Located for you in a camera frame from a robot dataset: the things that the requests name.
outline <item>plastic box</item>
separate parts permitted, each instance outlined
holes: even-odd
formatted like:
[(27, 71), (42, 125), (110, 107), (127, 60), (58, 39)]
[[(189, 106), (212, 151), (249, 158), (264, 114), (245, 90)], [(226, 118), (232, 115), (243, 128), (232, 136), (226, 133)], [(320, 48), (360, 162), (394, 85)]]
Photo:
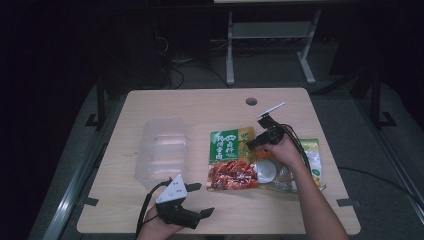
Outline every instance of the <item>plastic box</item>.
[(187, 134), (187, 125), (182, 118), (148, 120), (141, 138), (134, 177), (147, 189), (152, 189), (170, 177), (184, 175)]

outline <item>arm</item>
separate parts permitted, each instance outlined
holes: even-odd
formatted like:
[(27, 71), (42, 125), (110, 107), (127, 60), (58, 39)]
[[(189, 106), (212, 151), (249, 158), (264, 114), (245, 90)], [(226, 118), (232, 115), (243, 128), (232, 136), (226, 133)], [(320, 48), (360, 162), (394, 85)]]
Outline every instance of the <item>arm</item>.
[(147, 211), (137, 240), (164, 240), (184, 228), (175, 224), (165, 223), (157, 214), (156, 207)]
[(266, 144), (264, 149), (286, 164), (293, 173), (308, 237), (312, 240), (348, 239), (346, 230), (316, 186), (291, 139), (285, 135), (279, 144)]

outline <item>wooden table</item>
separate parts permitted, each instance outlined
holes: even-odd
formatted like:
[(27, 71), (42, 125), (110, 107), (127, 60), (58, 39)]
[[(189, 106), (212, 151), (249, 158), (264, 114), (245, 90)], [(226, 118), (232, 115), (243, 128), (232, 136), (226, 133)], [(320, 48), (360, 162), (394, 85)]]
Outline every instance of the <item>wooden table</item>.
[[(246, 104), (256, 98), (256, 106)], [(128, 94), (119, 120), (91, 188), (89, 198), (96, 206), (85, 205), (77, 229), (82, 233), (134, 233), (146, 188), (133, 177), (144, 123), (150, 118), (183, 117), (189, 127), (186, 183), (202, 183), (201, 190), (189, 193), (186, 209), (200, 211), (215, 207), (195, 230), (184, 234), (303, 234), (305, 229), (296, 194), (264, 189), (209, 192), (206, 190), (209, 136), (217, 130), (253, 126), (264, 130), (256, 115), (277, 105), (272, 112), (280, 123), (292, 125), (299, 138), (318, 138), (323, 167), (323, 191), (349, 234), (360, 231), (352, 206), (339, 207), (338, 199), (349, 198), (335, 165), (327, 140), (308, 93), (301, 88), (256, 88), (213, 90), (153, 90)]]

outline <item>red food image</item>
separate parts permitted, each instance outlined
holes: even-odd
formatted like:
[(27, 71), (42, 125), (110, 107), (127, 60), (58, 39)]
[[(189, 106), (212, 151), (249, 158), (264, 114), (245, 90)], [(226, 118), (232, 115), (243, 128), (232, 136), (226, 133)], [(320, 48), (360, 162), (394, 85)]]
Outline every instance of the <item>red food image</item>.
[(238, 190), (257, 187), (257, 173), (253, 165), (245, 161), (217, 162), (209, 170), (208, 190)]

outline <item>food package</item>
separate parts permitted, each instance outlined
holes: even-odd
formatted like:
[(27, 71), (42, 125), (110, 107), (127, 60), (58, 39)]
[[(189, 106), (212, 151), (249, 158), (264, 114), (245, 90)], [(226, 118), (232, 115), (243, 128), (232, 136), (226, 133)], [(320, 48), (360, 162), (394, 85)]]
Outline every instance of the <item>food package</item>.
[(255, 154), (246, 145), (253, 139), (253, 127), (211, 133), (208, 190), (258, 187)]
[[(324, 190), (326, 185), (322, 183), (318, 139), (300, 139), (300, 142), (308, 156), (311, 175), (320, 190)], [(257, 158), (255, 170), (258, 174), (258, 188), (280, 192), (297, 192), (296, 182), (285, 164), (275, 159), (270, 152), (263, 149), (255, 150), (255, 155)]]

